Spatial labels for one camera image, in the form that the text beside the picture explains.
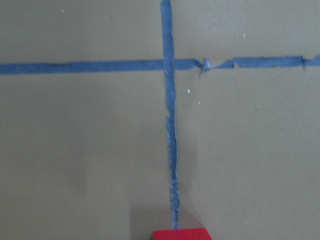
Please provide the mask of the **red block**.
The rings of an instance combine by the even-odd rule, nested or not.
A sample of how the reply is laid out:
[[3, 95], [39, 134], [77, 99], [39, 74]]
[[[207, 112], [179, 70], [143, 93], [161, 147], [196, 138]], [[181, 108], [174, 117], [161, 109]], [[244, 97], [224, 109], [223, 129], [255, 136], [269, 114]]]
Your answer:
[[156, 230], [152, 240], [213, 240], [205, 228]]

